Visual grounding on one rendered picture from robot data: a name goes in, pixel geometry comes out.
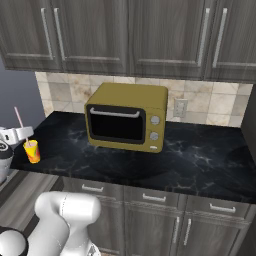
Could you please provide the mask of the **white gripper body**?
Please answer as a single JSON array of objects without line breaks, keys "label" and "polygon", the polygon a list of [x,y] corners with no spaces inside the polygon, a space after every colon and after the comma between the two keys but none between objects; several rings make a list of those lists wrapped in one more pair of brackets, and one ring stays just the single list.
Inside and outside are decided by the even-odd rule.
[{"label": "white gripper body", "polygon": [[28,139],[33,134],[34,134],[34,131],[31,126],[15,128],[14,129],[14,142],[18,143],[24,139]]}]

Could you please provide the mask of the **pink straw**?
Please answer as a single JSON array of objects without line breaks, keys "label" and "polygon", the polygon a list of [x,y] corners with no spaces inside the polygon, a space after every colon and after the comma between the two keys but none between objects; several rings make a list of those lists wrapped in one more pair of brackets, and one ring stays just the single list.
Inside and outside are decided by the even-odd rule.
[{"label": "pink straw", "polygon": [[30,142],[29,142],[29,140],[28,140],[28,132],[27,132],[27,130],[26,130],[27,128],[23,125],[23,122],[22,122],[22,119],[21,119],[21,117],[20,117],[18,108],[15,106],[15,107],[14,107],[14,110],[15,110],[16,116],[17,116],[17,118],[18,118],[18,121],[19,121],[20,126],[21,126],[21,129],[22,129],[22,135],[23,135],[23,137],[25,138],[26,142],[28,143],[29,147],[31,147]]}]

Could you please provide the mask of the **yellow orange smoothie cup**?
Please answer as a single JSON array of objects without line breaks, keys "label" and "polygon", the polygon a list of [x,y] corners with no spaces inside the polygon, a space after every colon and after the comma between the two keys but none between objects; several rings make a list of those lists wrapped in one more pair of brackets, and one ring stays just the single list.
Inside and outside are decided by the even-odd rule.
[{"label": "yellow orange smoothie cup", "polygon": [[27,154],[29,162],[38,163],[41,160],[38,142],[36,140],[28,140],[23,144],[23,148]]}]

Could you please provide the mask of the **grey drawer front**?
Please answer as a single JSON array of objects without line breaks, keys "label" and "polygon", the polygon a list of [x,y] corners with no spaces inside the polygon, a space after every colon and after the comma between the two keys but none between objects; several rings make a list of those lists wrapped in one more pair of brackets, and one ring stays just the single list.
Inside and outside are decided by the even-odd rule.
[{"label": "grey drawer front", "polygon": [[[64,177],[63,182],[64,189],[69,192],[87,193],[90,195],[97,196],[100,200],[110,200],[114,202],[121,202],[124,199],[123,187],[121,185],[69,177]],[[81,188],[83,184],[95,188],[104,187],[104,190],[102,193],[85,191]]]},{"label": "grey drawer front", "polygon": [[[236,213],[225,213],[211,210],[209,203],[215,206],[232,208],[236,207]],[[188,213],[215,219],[226,219],[235,222],[250,224],[252,217],[250,216],[251,205],[248,203],[240,203],[214,198],[189,196],[186,203],[186,211]]]},{"label": "grey drawer front", "polygon": [[[156,202],[145,200],[142,194],[154,197],[166,197],[166,202]],[[124,200],[132,204],[152,205],[167,207],[175,210],[183,210],[185,208],[187,196],[174,192],[159,191],[153,189],[137,188],[137,187],[124,187]]]}]

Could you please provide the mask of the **black toaster oven door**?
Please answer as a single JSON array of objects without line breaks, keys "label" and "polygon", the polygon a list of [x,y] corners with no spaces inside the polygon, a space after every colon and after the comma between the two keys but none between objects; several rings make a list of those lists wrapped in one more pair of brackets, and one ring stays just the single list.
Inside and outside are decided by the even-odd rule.
[{"label": "black toaster oven door", "polygon": [[[140,115],[138,118],[95,115],[90,113],[92,107],[97,111],[128,114],[140,111]],[[141,108],[88,104],[86,114],[88,130],[92,139],[130,144],[145,142],[146,113]]]}]

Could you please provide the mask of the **grey upper cupboard door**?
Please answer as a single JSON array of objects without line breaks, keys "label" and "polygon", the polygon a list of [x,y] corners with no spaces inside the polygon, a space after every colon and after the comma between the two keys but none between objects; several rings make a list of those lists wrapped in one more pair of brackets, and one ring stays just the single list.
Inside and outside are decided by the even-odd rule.
[{"label": "grey upper cupboard door", "polygon": [[[214,0],[128,0],[130,74],[200,80],[214,4]],[[205,8],[210,8],[210,15],[198,67]]]},{"label": "grey upper cupboard door", "polygon": [[[46,9],[53,60],[49,58],[41,8]],[[0,55],[10,70],[62,69],[50,0],[0,0]]]},{"label": "grey upper cupboard door", "polygon": [[[228,12],[217,67],[213,68],[223,8],[227,8]],[[256,84],[256,0],[216,1],[204,78]]]},{"label": "grey upper cupboard door", "polygon": [[59,19],[69,73],[127,72],[127,0],[52,0]]}]

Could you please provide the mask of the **grey cupboard door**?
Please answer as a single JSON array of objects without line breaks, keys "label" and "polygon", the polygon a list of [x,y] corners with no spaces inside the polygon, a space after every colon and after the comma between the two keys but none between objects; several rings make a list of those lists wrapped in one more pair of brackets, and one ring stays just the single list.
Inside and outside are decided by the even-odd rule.
[{"label": "grey cupboard door", "polygon": [[[184,237],[192,219],[187,245]],[[177,256],[236,256],[249,224],[186,213],[179,237]]]},{"label": "grey cupboard door", "polygon": [[[200,80],[214,4],[214,0],[128,0],[130,74]],[[210,15],[198,67],[205,8],[210,8]]]},{"label": "grey cupboard door", "polygon": [[126,256],[174,256],[172,243],[176,218],[182,213],[160,206],[125,204]]},{"label": "grey cupboard door", "polygon": [[[213,68],[223,8],[227,8],[228,12],[217,67]],[[256,84],[256,0],[216,1],[204,78]]]},{"label": "grey cupboard door", "polygon": [[123,205],[121,202],[101,200],[97,221],[88,226],[92,242],[101,252],[124,256]]},{"label": "grey cupboard door", "polygon": [[[46,9],[53,60],[49,58],[41,8]],[[0,0],[0,55],[10,70],[62,69],[50,0]]]},{"label": "grey cupboard door", "polygon": [[127,72],[127,0],[52,0],[59,19],[69,73]]}]

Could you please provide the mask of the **yellow toaster oven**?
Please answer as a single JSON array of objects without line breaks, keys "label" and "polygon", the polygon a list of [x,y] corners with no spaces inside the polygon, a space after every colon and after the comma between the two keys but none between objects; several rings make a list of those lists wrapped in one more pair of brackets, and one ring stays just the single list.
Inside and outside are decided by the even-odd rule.
[{"label": "yellow toaster oven", "polygon": [[[167,103],[168,89],[164,86],[104,82],[84,105],[88,140],[94,146],[159,153],[163,148]],[[130,144],[92,139],[88,130],[86,114],[86,106],[88,104],[143,109],[146,113],[145,142],[143,144]],[[150,119],[152,116],[160,118],[158,125],[151,123]],[[151,140],[151,132],[157,132],[159,138]]]}]

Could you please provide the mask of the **grey lower cupboard door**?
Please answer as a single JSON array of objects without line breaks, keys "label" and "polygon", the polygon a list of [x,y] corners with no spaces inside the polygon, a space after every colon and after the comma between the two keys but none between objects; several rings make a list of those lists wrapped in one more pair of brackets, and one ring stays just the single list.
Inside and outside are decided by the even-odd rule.
[{"label": "grey lower cupboard door", "polygon": [[[184,237],[192,219],[187,245]],[[186,213],[179,237],[177,256],[236,256],[249,224]]]},{"label": "grey lower cupboard door", "polygon": [[174,256],[172,243],[176,218],[182,213],[160,206],[125,204],[126,256]]},{"label": "grey lower cupboard door", "polygon": [[101,252],[124,256],[123,205],[121,202],[101,200],[97,221],[88,226],[92,242]]}]

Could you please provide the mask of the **white wall outlet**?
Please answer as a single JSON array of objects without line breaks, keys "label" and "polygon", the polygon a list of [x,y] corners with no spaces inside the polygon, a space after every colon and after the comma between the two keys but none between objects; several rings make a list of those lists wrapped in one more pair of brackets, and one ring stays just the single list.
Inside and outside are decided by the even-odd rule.
[{"label": "white wall outlet", "polygon": [[186,115],[187,105],[187,99],[176,98],[174,101],[173,116],[183,118]]}]

